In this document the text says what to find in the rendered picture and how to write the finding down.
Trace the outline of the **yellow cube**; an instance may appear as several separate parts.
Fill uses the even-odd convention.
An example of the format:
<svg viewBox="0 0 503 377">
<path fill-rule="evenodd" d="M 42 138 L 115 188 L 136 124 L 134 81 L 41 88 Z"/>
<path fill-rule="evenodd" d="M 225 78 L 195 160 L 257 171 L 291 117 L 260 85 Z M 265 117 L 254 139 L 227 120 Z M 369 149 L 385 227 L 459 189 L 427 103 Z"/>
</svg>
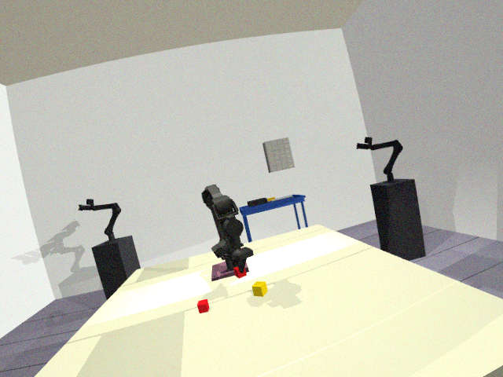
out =
<svg viewBox="0 0 503 377">
<path fill-rule="evenodd" d="M 262 296 L 263 297 L 267 293 L 266 281 L 255 282 L 252 285 L 252 290 L 253 290 L 254 296 Z"/>
</svg>

